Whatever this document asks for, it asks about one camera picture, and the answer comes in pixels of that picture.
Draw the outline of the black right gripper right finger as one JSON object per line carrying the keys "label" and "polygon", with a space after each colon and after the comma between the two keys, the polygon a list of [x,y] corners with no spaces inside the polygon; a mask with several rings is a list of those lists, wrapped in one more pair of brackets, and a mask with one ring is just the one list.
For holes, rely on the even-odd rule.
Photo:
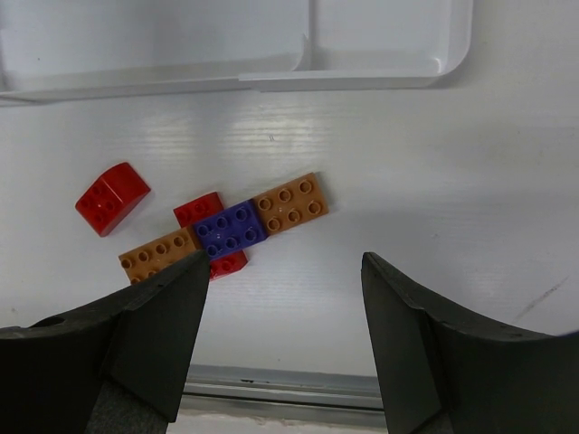
{"label": "black right gripper right finger", "polygon": [[392,433],[575,433],[578,335],[478,314],[362,258],[365,314]]}

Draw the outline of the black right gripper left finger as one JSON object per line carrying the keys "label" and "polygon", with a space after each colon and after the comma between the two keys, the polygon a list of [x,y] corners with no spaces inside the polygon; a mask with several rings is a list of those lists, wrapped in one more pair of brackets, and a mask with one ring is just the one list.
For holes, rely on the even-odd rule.
{"label": "black right gripper left finger", "polygon": [[201,323],[209,259],[28,327],[1,331],[4,433],[164,433],[176,420]]}

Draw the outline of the orange lego plate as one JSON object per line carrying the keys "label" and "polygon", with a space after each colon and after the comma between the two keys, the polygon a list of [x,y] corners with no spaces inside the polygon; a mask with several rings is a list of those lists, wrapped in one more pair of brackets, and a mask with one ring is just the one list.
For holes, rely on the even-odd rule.
{"label": "orange lego plate", "polygon": [[119,262],[134,285],[202,248],[195,231],[184,227],[119,255]]}
{"label": "orange lego plate", "polygon": [[308,173],[252,198],[268,235],[276,235],[329,212],[314,173]]}

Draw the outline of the small red sloped lego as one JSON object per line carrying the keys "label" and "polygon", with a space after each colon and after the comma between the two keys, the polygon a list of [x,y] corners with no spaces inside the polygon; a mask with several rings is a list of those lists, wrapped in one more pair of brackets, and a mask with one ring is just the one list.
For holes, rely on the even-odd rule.
{"label": "small red sloped lego", "polygon": [[224,209],[223,202],[217,192],[210,192],[190,202],[177,206],[173,212],[181,228],[189,227],[195,232],[195,236],[203,247],[207,247],[210,258],[210,280],[216,280],[230,276],[240,271],[248,264],[248,258],[243,250],[230,252],[228,255],[219,254],[224,252],[224,237],[218,234],[215,220],[198,228],[195,225]]}

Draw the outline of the purple lego plate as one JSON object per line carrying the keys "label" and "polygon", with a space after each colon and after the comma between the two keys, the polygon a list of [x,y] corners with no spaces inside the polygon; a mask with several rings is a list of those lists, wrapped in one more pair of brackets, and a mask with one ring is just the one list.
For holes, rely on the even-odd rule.
{"label": "purple lego plate", "polygon": [[215,220],[218,234],[224,237],[224,252],[218,255],[228,255],[230,252],[247,249],[254,244],[265,241],[268,234],[257,213],[252,200],[237,203],[221,212],[198,222],[195,227]]}

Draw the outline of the red curved lego brick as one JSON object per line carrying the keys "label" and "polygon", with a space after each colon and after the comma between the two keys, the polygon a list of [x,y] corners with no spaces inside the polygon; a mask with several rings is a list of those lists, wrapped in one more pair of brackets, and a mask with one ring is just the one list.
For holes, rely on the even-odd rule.
{"label": "red curved lego brick", "polygon": [[75,203],[75,209],[100,236],[109,235],[151,192],[129,162],[102,173]]}

